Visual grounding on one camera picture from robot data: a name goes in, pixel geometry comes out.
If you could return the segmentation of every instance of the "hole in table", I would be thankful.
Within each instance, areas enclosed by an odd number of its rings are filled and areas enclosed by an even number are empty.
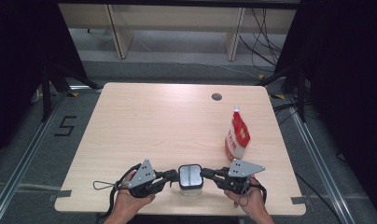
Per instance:
[[[222,96],[220,93],[213,93],[212,94],[212,99],[216,100],[216,101],[219,101],[221,100]]]

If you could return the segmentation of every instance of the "gray floor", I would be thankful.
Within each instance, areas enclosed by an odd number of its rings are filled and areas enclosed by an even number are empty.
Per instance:
[[[187,32],[137,32],[128,57],[117,58],[109,32],[105,30],[71,30],[81,60],[91,80],[99,84],[108,81],[122,82],[173,82],[204,84],[253,85],[258,75],[272,73],[259,71],[252,64],[251,53],[240,43],[234,62],[227,60],[222,34]],[[243,35],[248,43],[254,43],[251,34]],[[285,36],[271,35],[275,45],[282,47]],[[269,60],[266,48],[258,49]],[[273,68],[259,57],[254,57],[257,66]],[[69,79],[72,85],[80,83]],[[267,87],[269,94],[278,94],[283,80]],[[26,172],[0,223],[89,223],[95,214],[60,213],[53,208],[53,200],[75,156],[81,136],[99,97],[99,93],[81,92],[77,97],[66,97],[56,111],[55,117],[41,146]],[[272,105],[283,105],[286,100],[271,99]],[[339,152],[326,127],[310,106],[305,107],[307,125],[321,151],[325,162],[339,186],[356,223],[377,223],[375,212],[366,193],[360,187],[349,166],[336,157]],[[11,143],[0,152],[0,190],[14,172],[21,155],[40,124],[41,101],[33,104],[21,122]],[[308,153],[297,126],[286,109],[277,115],[286,148],[294,170],[300,174],[329,203],[330,199],[313,160]],[[65,116],[76,116],[66,123],[75,126],[68,137],[55,136],[66,130],[60,129]],[[298,179],[301,192],[309,192],[314,205],[307,207],[302,217],[273,217],[276,223],[338,223],[325,204]],[[229,223],[228,217],[146,217],[140,216],[137,223]]]

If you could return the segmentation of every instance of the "person's arm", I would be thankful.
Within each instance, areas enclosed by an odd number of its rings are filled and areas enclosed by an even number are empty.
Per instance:
[[[258,181],[255,178],[252,178],[251,182],[254,185],[258,184]],[[242,209],[252,220],[256,221],[256,223],[273,224],[272,218],[265,208],[260,189],[250,188],[245,196],[241,196],[229,190],[225,190],[224,193],[234,201],[235,208],[237,208],[238,205],[241,205]]]
[[[127,175],[126,179],[131,179],[134,172]],[[148,195],[145,198],[134,198],[126,189],[126,186],[120,186],[112,214],[107,218],[105,224],[125,224],[131,220],[136,213],[145,205],[153,202],[155,194]]]

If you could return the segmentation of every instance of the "small container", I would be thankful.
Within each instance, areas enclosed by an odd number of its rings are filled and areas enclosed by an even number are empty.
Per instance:
[[[246,124],[241,118],[239,106],[234,108],[230,129],[224,141],[227,156],[230,161],[234,159],[240,160],[244,156],[244,152],[249,145],[250,134]]]
[[[203,178],[201,165],[190,164],[179,167],[179,186],[183,195],[198,195],[202,193]]]

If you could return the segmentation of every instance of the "finger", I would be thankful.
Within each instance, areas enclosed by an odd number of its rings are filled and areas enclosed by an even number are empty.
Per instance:
[[[148,203],[151,203],[153,202],[153,200],[156,198],[156,195],[155,194],[150,194],[147,196],[147,201]]]
[[[136,173],[136,171],[130,171],[129,174],[127,174],[127,176],[125,176],[124,180],[125,181],[129,181],[133,178],[133,175]]]
[[[239,195],[232,192],[232,191],[229,191],[229,190],[224,190],[224,194],[230,198],[231,200],[235,201],[236,203],[239,203]]]
[[[251,175],[250,176],[250,183],[253,184],[253,185],[257,185],[259,184],[260,182],[256,179],[255,175]]]

